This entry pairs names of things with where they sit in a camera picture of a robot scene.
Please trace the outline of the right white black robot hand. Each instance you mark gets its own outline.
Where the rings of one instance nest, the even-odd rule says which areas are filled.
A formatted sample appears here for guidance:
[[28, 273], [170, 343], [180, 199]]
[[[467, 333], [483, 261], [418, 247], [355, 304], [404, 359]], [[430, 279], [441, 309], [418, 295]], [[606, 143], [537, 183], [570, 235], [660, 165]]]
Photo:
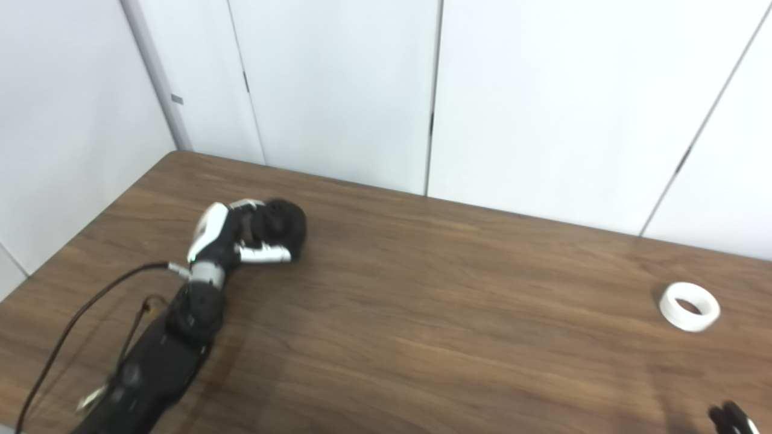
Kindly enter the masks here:
[[734, 401], [725, 401], [721, 406], [711, 406], [708, 416], [713, 423], [716, 433], [760, 433], [756, 424]]

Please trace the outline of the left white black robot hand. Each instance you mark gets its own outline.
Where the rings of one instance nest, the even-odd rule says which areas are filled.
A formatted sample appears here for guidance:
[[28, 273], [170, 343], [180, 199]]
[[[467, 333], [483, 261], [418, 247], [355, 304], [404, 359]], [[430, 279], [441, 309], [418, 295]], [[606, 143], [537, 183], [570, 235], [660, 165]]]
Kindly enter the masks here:
[[226, 205], [216, 201], [202, 215], [188, 250], [190, 281], [222, 289], [228, 275], [240, 264], [289, 263], [293, 254], [286, 245], [242, 239], [242, 219], [267, 209], [258, 200]]

